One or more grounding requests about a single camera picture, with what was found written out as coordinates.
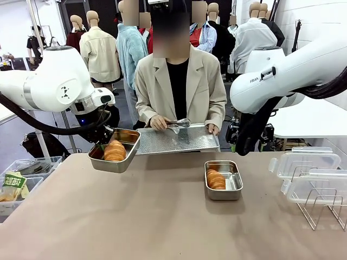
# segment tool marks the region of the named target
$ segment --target black t-shirt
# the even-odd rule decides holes
[[[166,63],[168,65],[177,120],[187,117],[186,89],[188,63],[189,59],[177,65]]]
[[[45,42],[45,38],[41,36],[41,40],[42,40],[42,43],[43,43],[43,46],[47,46],[46,42]],[[40,45],[38,44],[38,40],[36,37],[33,37],[33,41],[35,42],[37,48],[40,47]],[[33,45],[31,44],[31,40],[30,40],[30,37],[28,38],[28,42],[27,42],[27,48],[28,49],[33,49]]]

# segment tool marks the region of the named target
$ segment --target person's left hand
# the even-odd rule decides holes
[[[214,134],[214,135],[219,135],[219,128],[217,126],[215,126],[213,123],[210,123],[208,125],[208,132],[210,134]]]

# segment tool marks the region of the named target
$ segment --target brown table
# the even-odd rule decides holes
[[[347,233],[313,231],[267,171],[280,155],[136,156],[115,174],[73,154],[0,225],[0,259],[343,259]],[[215,159],[237,163],[239,201],[206,197],[203,165]]]

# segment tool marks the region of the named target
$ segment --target green label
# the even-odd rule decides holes
[[[21,189],[25,184],[26,178],[20,178],[14,175],[6,174],[4,180],[4,187],[15,187]]]

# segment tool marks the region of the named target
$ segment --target blazer lapel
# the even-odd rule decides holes
[[[187,71],[187,113],[189,111],[191,102],[195,95],[196,89],[199,86],[201,73],[199,69],[203,67],[201,57],[194,47],[190,47],[190,57]]]
[[[158,81],[160,87],[163,90],[163,93],[172,110],[172,113],[176,115],[174,96],[172,94],[170,76],[169,76],[168,66],[166,65],[166,59],[155,58],[153,66],[157,68],[155,72],[156,80]]]

